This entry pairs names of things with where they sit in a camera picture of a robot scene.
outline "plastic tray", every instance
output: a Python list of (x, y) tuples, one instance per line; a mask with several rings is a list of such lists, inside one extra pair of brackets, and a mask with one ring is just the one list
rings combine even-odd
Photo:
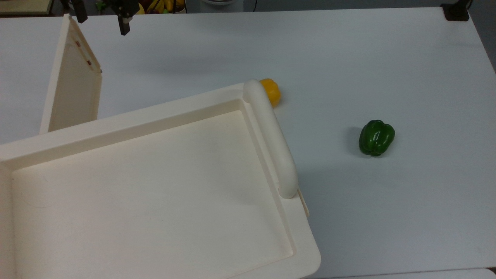
[[(70, 83), (58, 80), (64, 60), (86, 63), (72, 56), (87, 51), (67, 52), (81, 40), (71, 32), (82, 37), (66, 16), (42, 134), (0, 145), (0, 278), (296, 279), (317, 270), (294, 162), (258, 81), (90, 121), (99, 66), (85, 75), (97, 93), (67, 99)], [(86, 109), (72, 126), (77, 100)]]

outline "white table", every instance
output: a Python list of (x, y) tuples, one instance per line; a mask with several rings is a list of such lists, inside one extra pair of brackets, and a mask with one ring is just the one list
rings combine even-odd
[[(0, 20), (0, 143), (36, 135), (60, 24)], [(81, 28), (103, 69), (99, 118), (252, 77), (280, 84), (322, 254), (314, 278), (496, 266), (496, 75), (471, 21), (407, 8), (136, 16), (125, 37), (115, 16)], [(381, 158), (358, 150), (371, 119), (397, 132)]]

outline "tray handle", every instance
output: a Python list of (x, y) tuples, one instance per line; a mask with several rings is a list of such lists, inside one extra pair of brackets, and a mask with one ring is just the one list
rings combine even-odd
[(298, 190), (296, 165), (267, 93), (265, 93), (265, 89), (258, 80), (250, 79), (245, 82), (243, 100), (251, 105), (269, 154), (274, 162), (277, 178), (279, 179), (279, 195), (285, 199), (290, 199)]

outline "green bell pepper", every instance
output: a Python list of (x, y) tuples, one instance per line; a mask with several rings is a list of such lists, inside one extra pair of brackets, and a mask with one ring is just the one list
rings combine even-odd
[(379, 156), (386, 151), (393, 139), (394, 129), (391, 125), (381, 120), (372, 120), (360, 133), (360, 151), (370, 156)]

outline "black clamp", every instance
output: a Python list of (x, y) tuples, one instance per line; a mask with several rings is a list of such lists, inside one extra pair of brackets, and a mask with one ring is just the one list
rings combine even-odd
[(444, 17), (449, 21), (468, 21), (470, 18), (468, 15), (467, 7), (468, 3), (472, 4), (472, 0), (458, 0), (455, 4), (441, 4), (442, 10), (444, 11)]

